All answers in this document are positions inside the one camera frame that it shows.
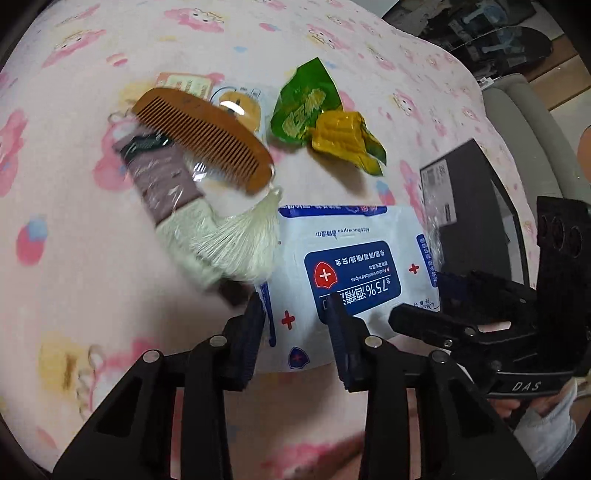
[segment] screw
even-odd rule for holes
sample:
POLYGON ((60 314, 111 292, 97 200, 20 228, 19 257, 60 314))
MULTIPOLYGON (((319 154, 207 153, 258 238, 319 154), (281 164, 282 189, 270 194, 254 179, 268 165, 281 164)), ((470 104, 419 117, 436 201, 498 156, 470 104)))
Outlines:
POLYGON ((431 353, 431 358, 438 364, 444 364, 449 359, 449 355, 443 350, 435 350, 431 353))
POLYGON ((382 345, 382 339, 375 335, 371 335, 365 338, 365 344, 371 348, 377 348, 382 345))
POLYGON ((227 344, 228 339, 226 337, 224 337, 223 335, 214 335, 209 339, 209 344, 212 347, 220 347, 220 346, 224 346, 225 344, 227 344))
POLYGON ((144 362, 146 362, 147 364, 155 362, 156 360, 158 360, 158 358, 160 358, 160 353, 156 350, 148 350, 146 353, 144 353, 144 356, 142 357, 142 359, 144 359, 144 362))

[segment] white packaging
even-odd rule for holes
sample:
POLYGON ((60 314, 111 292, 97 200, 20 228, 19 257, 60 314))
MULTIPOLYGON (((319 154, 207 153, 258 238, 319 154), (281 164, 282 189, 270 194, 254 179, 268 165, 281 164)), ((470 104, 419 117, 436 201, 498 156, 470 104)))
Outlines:
POLYGON ((373 335, 394 336, 390 311, 408 303, 439 310, 433 260, 414 210, 405 206, 279 209, 276 268, 259 288, 267 312, 258 372, 334 361, 323 299, 339 292, 373 335))

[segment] gray chair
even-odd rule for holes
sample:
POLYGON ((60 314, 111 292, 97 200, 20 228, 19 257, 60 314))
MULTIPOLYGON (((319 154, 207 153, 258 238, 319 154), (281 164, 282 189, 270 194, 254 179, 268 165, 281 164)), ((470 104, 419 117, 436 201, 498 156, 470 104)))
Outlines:
POLYGON ((503 77, 483 92, 486 115, 515 159, 536 217, 539 195, 591 204, 591 187, 562 130, 525 77, 503 77))

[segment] green candy wrapper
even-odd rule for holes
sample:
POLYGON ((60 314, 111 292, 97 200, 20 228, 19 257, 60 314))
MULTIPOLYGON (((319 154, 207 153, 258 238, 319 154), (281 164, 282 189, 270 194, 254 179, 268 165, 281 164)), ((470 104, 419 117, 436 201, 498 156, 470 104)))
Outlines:
POLYGON ((271 131, 284 142, 304 145, 308 127, 325 110, 342 109, 339 92, 318 57, 299 66, 281 89, 271 131))

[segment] wrapped package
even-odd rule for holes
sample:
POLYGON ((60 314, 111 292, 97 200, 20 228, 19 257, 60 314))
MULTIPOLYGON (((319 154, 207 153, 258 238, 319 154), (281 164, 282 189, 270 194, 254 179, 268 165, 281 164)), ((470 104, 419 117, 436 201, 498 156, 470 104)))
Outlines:
POLYGON ((391 338, 390 311, 408 303, 439 310, 437 275, 414 210, 406 206, 279 208, 275 270, 259 288, 267 312, 257 371, 289 372, 334 360, 326 297, 373 335, 391 338))
POLYGON ((295 71, 281 89, 271 117, 271 131, 281 141, 304 145, 382 176, 386 151, 367 129, 359 112, 343 112, 339 92, 318 57, 295 71))

